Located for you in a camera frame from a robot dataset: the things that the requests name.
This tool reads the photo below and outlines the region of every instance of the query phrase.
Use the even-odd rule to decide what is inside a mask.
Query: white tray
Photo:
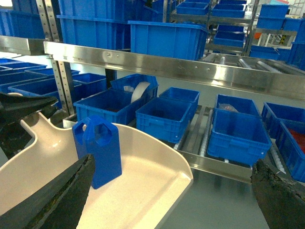
[[[54,127],[40,113],[21,125],[35,141],[0,168],[0,215],[77,161],[71,129]],[[159,140],[115,125],[123,174],[99,189],[90,188],[78,229],[160,227],[192,184],[190,167]]]

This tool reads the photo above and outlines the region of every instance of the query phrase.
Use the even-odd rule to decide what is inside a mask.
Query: red item
[[[292,137],[294,137],[295,141],[298,143],[301,150],[305,154],[305,134],[298,133],[292,129],[289,129],[289,132],[291,133]]]

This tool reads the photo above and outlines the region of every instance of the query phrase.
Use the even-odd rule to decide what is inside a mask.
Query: blue plastic bottle
[[[95,172],[92,187],[97,189],[122,174],[118,128],[97,115],[89,116],[72,128],[78,158],[93,154]]]

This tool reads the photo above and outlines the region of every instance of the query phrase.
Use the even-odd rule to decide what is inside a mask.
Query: metal shelving rack
[[[254,34],[255,34],[256,32],[268,33],[269,35],[268,35],[267,40],[269,40],[271,34],[275,34],[275,35],[288,35],[288,36],[296,36],[296,35],[297,35],[297,31],[270,30],[270,29],[262,29],[262,28],[254,27],[254,28],[253,28],[252,36],[249,38],[249,44],[250,44],[250,45],[251,45],[252,42],[253,42]],[[250,50],[251,50],[251,47],[249,47],[248,50],[246,51],[246,54],[245,54],[246,56],[249,56]]]
[[[215,53],[200,61],[188,61],[61,43],[55,21],[56,14],[53,11],[53,4],[56,2],[37,0],[46,40],[0,36],[0,50],[35,55],[42,54],[43,44],[43,53],[51,58],[64,117],[75,115],[71,99],[73,84],[69,63],[89,64],[105,67],[110,71],[131,71],[214,87],[305,100],[305,72],[282,62]],[[206,117],[207,127],[201,135],[200,126]],[[206,156],[211,125],[209,119],[211,108],[199,107],[195,126],[189,127],[181,142],[172,147],[177,149],[194,169],[249,183],[251,168]]]
[[[209,24],[224,24],[224,25],[236,25],[236,26],[244,26],[248,27],[246,32],[246,40],[245,44],[242,48],[226,46],[226,45],[217,45],[213,43],[207,43],[205,49],[206,50],[214,50],[214,51],[228,51],[232,53],[237,53],[241,55],[246,55],[249,45],[251,44],[250,40],[254,36],[255,32],[253,31],[253,23],[255,19],[255,14],[257,11],[259,0],[255,0],[252,11],[246,11],[244,14],[244,18],[228,18],[228,17],[215,17],[212,16],[212,4],[213,0],[210,0],[209,3],[209,12],[207,15],[187,15],[187,14],[177,14],[177,11],[174,10],[170,14],[170,18],[167,18],[167,6],[168,1],[172,3],[172,0],[164,0],[163,5],[163,22],[167,21],[192,21],[196,23],[206,23],[207,27]]]

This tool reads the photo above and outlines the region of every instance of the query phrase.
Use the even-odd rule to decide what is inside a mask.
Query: gray floor
[[[248,184],[196,171],[162,229],[268,229]]]

